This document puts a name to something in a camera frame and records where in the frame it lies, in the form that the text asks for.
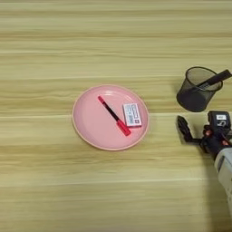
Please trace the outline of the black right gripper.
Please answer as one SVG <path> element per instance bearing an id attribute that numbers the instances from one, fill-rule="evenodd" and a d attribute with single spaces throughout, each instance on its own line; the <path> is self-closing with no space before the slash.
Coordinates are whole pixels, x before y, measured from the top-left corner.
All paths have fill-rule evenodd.
<path id="1" fill-rule="evenodd" d="M 199 144 L 204 152 L 215 158 L 220 151 L 225 148 L 232 148 L 232 130 L 222 128 L 210 128 L 205 126 L 203 130 L 203 137 L 195 139 L 192 137 L 187 121 L 184 117 L 177 117 L 178 128 L 183 139 L 187 143 Z"/>

